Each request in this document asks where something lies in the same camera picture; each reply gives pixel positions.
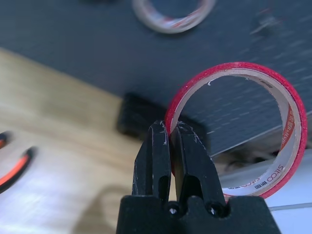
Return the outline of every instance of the white surface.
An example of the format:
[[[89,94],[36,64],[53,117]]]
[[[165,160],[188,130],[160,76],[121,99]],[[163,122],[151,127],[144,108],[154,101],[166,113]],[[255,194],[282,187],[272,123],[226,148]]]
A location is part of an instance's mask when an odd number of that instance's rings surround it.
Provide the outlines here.
[[[242,185],[257,178],[272,163],[265,161],[220,177],[222,186]],[[312,215],[312,150],[306,150],[289,182],[265,199],[282,234],[308,234]]]
[[[309,234],[311,231],[310,216],[312,207],[272,211],[272,215],[282,234]]]

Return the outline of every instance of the black object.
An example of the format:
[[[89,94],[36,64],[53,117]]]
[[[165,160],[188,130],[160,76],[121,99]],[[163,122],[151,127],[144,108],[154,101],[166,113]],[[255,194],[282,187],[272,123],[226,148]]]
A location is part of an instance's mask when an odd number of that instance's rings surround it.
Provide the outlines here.
[[[171,162],[177,201],[169,201]],[[151,125],[137,154],[132,195],[121,200],[117,234],[280,234],[264,199],[230,198],[196,133],[179,122],[169,141]]]
[[[121,105],[117,129],[123,134],[144,140],[151,124],[158,119],[164,119],[165,114],[166,108],[135,94],[126,94]],[[205,144],[206,148],[209,148],[206,134],[208,131],[205,125],[184,115],[181,115],[179,120],[190,125],[201,142]]]
[[[6,146],[9,141],[8,132],[0,133],[0,149]],[[0,178],[0,194],[10,188],[26,171],[36,153],[35,147],[31,147],[22,154],[20,160],[5,176]]]

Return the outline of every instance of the clear tape roll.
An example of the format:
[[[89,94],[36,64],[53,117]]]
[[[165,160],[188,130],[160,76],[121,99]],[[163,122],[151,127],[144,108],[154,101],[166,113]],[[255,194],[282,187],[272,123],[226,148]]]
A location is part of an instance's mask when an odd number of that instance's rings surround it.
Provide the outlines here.
[[[211,12],[216,0],[200,0],[198,8],[183,18],[171,18],[158,12],[150,0],[133,0],[136,16],[148,27],[167,34],[187,31],[199,23]]]
[[[200,73],[187,82],[171,102],[165,117],[167,131],[173,131],[182,108],[196,90],[223,76],[243,77],[258,83],[269,91],[278,104],[283,122],[283,135],[275,161],[259,178],[251,178],[248,184],[222,188],[226,200],[237,195],[258,195],[267,198],[292,177],[302,159],[307,141],[308,125],[303,102],[297,91],[279,73],[248,62],[224,63]]]

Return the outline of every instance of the orange and black handle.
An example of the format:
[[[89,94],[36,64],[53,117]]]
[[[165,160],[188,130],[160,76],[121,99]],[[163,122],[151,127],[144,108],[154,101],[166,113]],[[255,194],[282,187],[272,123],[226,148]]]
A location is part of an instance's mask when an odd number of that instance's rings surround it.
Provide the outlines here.
[[[0,134],[0,149],[3,148],[8,142],[7,133]],[[35,148],[29,148],[17,162],[17,164],[13,167],[11,171],[9,171],[5,176],[0,178],[0,193],[4,192],[8,188],[10,188],[25,172],[25,170],[30,165],[35,154]]]

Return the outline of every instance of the red tape roll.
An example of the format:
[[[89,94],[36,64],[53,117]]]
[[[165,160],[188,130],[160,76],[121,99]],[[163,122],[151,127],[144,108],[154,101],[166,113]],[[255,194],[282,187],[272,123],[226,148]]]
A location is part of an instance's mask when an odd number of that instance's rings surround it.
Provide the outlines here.
[[[293,176],[304,154],[308,124],[302,100],[292,85],[279,73],[249,62],[231,62],[212,67],[188,81],[176,94],[166,113],[168,133],[176,127],[178,117],[191,95],[205,84],[222,76],[244,77],[267,89],[276,99],[283,122],[281,149],[269,169],[259,178],[235,188],[222,188],[226,200],[236,195],[267,198],[282,188]]]

